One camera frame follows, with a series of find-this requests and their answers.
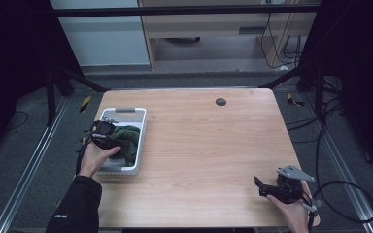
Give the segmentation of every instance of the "gray gripper lever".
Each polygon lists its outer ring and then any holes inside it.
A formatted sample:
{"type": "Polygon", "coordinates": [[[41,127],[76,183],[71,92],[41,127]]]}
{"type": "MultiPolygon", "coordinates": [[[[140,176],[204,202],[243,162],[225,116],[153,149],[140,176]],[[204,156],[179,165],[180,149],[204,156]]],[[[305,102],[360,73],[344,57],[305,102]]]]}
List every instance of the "gray gripper lever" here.
{"type": "Polygon", "coordinates": [[[307,182],[314,182],[315,179],[314,177],[311,177],[310,175],[306,174],[305,172],[299,170],[293,165],[289,165],[285,168],[279,168],[277,170],[277,173],[291,179],[296,179],[296,180],[303,180],[307,182]]]}

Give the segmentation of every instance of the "table top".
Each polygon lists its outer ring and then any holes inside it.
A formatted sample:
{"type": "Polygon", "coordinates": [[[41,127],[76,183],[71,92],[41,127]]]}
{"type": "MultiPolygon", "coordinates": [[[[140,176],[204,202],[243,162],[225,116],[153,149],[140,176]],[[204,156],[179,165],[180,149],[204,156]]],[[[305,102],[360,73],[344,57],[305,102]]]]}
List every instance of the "table top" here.
{"type": "Polygon", "coordinates": [[[300,168],[270,89],[108,91],[106,108],[147,109],[147,130],[137,176],[94,177],[101,227],[285,225],[254,184],[300,168]]]}

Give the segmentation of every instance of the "black sleeve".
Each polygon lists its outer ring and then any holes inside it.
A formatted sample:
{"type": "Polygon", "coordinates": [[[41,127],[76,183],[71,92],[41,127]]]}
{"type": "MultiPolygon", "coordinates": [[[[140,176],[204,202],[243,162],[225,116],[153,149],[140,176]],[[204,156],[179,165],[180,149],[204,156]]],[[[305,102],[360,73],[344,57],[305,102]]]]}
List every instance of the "black sleeve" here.
{"type": "Polygon", "coordinates": [[[75,177],[46,232],[98,232],[101,195],[101,184],[94,179],[75,177]]]}

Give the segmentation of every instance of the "white wall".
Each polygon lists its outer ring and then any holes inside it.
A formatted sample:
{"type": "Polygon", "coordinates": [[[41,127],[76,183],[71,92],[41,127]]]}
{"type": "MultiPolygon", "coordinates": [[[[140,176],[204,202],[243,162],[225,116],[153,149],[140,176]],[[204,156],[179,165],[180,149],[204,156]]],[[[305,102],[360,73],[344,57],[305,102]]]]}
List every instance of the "white wall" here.
{"type": "MultiPolygon", "coordinates": [[[[55,9],[138,7],[136,0],[51,0],[55,9]]],[[[140,17],[59,19],[81,66],[149,65],[140,17]]]]}

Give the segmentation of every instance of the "dark green cloth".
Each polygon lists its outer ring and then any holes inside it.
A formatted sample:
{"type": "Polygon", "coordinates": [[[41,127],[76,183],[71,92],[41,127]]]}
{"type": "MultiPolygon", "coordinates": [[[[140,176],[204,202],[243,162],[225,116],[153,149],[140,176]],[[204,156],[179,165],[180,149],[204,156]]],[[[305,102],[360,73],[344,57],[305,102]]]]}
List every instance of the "dark green cloth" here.
{"type": "Polygon", "coordinates": [[[126,146],[111,158],[124,158],[126,166],[131,167],[135,164],[136,152],[138,149],[140,129],[132,126],[117,126],[114,130],[112,138],[115,140],[125,140],[126,146]]]}

